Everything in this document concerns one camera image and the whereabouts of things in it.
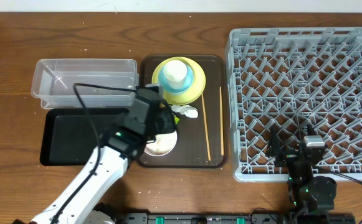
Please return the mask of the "white tissue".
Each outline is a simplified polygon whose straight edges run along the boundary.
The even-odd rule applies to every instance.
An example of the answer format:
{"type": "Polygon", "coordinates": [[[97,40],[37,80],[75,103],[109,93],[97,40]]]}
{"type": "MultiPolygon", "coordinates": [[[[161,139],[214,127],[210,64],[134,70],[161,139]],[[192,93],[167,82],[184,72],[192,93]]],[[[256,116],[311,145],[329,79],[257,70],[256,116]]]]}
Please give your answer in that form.
{"type": "Polygon", "coordinates": [[[189,105],[171,105],[171,109],[173,112],[185,115],[188,118],[197,118],[199,115],[198,110],[189,105]]]}

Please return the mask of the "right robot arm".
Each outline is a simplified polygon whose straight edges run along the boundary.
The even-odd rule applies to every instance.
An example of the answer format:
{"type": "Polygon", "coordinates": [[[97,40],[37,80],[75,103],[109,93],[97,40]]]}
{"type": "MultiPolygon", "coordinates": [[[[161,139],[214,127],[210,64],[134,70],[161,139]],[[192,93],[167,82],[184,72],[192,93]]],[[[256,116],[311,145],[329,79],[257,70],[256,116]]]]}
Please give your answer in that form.
{"type": "Polygon", "coordinates": [[[276,129],[270,128],[267,157],[275,159],[275,167],[288,171],[287,187],[294,207],[279,216],[278,223],[330,223],[328,212],[335,207],[336,181],[331,177],[313,175],[313,167],[323,159],[326,143],[312,126],[296,148],[280,145],[276,129]]]}

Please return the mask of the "white bowl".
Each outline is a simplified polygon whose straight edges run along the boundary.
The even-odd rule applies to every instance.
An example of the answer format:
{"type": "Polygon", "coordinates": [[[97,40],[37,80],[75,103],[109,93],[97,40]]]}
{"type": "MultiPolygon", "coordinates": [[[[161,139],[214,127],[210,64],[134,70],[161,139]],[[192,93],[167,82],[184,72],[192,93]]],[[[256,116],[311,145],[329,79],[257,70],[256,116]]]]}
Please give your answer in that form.
{"type": "Polygon", "coordinates": [[[156,141],[145,146],[144,153],[150,156],[164,156],[171,152],[178,140],[176,131],[168,134],[156,135],[156,141]]]}

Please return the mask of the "white cup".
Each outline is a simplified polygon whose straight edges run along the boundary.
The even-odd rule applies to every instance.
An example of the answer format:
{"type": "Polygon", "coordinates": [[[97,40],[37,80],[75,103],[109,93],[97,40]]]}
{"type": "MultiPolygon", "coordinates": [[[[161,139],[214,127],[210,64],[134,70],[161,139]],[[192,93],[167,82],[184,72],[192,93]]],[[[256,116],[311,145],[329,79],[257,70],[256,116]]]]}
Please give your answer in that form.
{"type": "Polygon", "coordinates": [[[169,61],[163,69],[164,77],[173,89],[183,88],[187,72],[186,64],[180,60],[169,61]]]}

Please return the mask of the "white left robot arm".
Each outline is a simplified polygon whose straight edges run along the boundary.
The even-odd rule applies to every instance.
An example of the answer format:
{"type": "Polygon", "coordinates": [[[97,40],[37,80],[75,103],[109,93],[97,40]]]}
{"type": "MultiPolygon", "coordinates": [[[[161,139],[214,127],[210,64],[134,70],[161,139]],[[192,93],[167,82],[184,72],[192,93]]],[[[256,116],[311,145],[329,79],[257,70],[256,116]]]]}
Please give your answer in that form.
{"type": "Polygon", "coordinates": [[[130,162],[140,157],[147,142],[174,131],[173,113],[165,102],[119,114],[76,178],[31,222],[83,223],[104,193],[124,176],[130,162]]]}

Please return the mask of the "green yellow snack wrapper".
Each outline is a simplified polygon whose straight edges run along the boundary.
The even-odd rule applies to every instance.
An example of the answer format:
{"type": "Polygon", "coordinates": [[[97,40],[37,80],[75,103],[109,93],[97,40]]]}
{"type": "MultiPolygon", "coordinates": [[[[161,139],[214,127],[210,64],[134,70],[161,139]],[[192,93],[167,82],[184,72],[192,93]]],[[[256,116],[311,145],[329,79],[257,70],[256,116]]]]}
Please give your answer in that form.
{"type": "Polygon", "coordinates": [[[174,115],[174,122],[175,122],[175,124],[178,124],[178,122],[179,122],[179,118],[176,115],[174,115]]]}

